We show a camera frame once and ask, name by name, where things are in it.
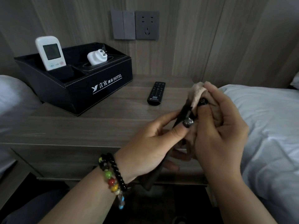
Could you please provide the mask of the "white plug adapter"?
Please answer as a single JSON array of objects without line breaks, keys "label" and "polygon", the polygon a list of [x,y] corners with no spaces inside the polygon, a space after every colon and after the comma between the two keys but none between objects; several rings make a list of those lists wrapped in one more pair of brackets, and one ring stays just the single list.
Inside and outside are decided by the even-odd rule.
[{"label": "white plug adapter", "polygon": [[96,51],[88,53],[87,59],[89,63],[94,66],[106,62],[108,59],[108,55],[103,49],[98,49]]}]

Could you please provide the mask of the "person's left forearm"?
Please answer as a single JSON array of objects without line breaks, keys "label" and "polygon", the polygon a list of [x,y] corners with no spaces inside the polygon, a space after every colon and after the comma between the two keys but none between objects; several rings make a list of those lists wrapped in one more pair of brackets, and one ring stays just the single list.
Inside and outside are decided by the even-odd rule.
[{"label": "person's left forearm", "polygon": [[38,224],[101,224],[114,200],[103,171],[93,170]]}]

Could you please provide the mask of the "person's dark trouser leg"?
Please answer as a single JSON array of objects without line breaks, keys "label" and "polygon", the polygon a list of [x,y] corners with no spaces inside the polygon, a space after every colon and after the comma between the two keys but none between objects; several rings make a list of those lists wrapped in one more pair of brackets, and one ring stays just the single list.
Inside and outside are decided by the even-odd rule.
[{"label": "person's dark trouser leg", "polygon": [[43,193],[7,215],[1,224],[38,224],[68,192],[57,189]]}]

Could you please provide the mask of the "grey wall switch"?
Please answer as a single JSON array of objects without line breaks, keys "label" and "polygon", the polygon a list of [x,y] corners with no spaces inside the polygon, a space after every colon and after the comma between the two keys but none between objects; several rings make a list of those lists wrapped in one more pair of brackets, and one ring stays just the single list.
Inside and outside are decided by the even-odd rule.
[{"label": "grey wall switch", "polygon": [[135,40],[135,12],[110,10],[113,38],[115,40]]}]

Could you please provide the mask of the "white bed with duvet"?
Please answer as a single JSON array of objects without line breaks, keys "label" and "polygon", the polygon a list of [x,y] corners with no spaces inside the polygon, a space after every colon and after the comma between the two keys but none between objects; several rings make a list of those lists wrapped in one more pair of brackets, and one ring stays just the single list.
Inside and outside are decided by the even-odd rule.
[{"label": "white bed with duvet", "polygon": [[299,224],[299,90],[226,85],[249,126],[241,161],[246,185],[279,224]]},{"label": "white bed with duvet", "polygon": [[0,75],[0,139],[18,127],[42,102],[23,81]]}]

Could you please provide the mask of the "person's right forearm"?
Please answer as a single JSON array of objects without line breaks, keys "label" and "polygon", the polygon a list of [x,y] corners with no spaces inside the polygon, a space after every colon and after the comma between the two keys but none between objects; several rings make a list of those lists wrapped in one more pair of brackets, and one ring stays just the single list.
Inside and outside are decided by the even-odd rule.
[{"label": "person's right forearm", "polygon": [[277,224],[242,179],[240,169],[206,172],[224,224]]}]

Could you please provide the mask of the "person's right hand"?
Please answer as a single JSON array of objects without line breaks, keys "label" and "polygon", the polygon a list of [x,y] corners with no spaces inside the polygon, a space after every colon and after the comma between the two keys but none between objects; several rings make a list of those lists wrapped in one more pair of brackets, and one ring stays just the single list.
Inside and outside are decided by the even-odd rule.
[{"label": "person's right hand", "polygon": [[[210,119],[198,121],[196,156],[206,172],[232,172],[240,169],[249,127],[241,117],[233,101],[216,86],[205,82],[204,87],[219,103],[223,124],[215,127]],[[198,114],[208,117],[206,106],[198,108]]]}]

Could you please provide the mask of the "white air conditioner remote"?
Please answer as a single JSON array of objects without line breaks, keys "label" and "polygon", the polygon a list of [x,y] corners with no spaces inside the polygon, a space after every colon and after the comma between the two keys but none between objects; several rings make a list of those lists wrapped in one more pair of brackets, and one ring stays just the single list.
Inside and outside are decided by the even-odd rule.
[{"label": "white air conditioner remote", "polygon": [[35,39],[35,45],[47,71],[66,66],[60,42],[56,37],[38,37]]}]

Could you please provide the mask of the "black leather organizer box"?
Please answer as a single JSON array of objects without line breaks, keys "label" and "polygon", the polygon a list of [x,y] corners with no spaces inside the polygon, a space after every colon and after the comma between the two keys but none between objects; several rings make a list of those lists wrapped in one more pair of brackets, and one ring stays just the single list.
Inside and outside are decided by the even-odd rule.
[{"label": "black leather organizer box", "polygon": [[[108,60],[90,65],[89,52],[103,48]],[[133,80],[132,58],[99,42],[63,48],[66,66],[46,71],[39,53],[15,57],[38,98],[76,116]]]}]

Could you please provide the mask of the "person's left hand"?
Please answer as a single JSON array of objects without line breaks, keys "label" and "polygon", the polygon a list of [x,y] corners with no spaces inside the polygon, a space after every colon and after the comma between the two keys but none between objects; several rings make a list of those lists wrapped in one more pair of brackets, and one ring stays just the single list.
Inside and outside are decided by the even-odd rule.
[{"label": "person's left hand", "polygon": [[163,127],[175,120],[180,110],[166,113],[148,122],[127,145],[114,154],[114,160],[126,184],[155,169],[176,144],[161,144]]}]

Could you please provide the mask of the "grey wall socket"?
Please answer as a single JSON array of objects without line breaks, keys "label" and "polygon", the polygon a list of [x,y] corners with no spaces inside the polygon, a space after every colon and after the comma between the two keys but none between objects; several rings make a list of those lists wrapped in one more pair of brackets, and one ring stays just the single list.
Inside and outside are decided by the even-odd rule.
[{"label": "grey wall socket", "polygon": [[135,11],[136,40],[159,39],[159,11]]}]

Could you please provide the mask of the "white pillow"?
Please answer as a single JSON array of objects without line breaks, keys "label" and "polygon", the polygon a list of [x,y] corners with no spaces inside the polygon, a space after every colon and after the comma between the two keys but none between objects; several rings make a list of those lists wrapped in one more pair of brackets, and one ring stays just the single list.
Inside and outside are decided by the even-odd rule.
[{"label": "white pillow", "polygon": [[295,89],[299,90],[299,72],[294,76],[290,86],[294,87]]}]

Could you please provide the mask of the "wooden nightstand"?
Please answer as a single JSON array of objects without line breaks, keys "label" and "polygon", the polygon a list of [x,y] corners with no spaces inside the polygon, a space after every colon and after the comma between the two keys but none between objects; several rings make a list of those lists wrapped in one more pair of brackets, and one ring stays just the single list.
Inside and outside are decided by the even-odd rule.
[{"label": "wooden nightstand", "polygon": [[[155,82],[165,82],[161,104],[147,98]],[[133,75],[133,80],[95,106],[75,116],[44,103],[0,139],[38,179],[78,182],[98,164],[101,154],[115,153],[147,122],[181,109],[190,78]]]}]

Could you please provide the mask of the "beige cleaning cloth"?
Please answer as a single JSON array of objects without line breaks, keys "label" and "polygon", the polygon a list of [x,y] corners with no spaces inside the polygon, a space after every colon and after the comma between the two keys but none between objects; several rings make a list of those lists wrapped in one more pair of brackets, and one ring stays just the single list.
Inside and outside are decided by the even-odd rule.
[{"label": "beige cleaning cloth", "polygon": [[223,124],[223,114],[219,103],[212,97],[211,93],[204,87],[204,83],[194,84],[188,93],[186,105],[190,106],[188,117],[193,120],[193,124],[189,128],[188,134],[185,136],[186,150],[192,158],[195,157],[195,142],[197,136],[198,116],[197,109],[202,104],[208,104],[211,108],[213,121],[216,127]]}]

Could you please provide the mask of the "black remote control with buttons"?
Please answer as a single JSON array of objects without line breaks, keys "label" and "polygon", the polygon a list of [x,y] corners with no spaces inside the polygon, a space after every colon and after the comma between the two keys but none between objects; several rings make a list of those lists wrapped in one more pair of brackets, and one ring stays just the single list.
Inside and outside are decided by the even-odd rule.
[{"label": "black remote control with buttons", "polygon": [[147,102],[151,106],[158,106],[161,104],[164,89],[165,89],[165,82],[155,82],[154,86],[151,89],[151,92],[147,98]]}]

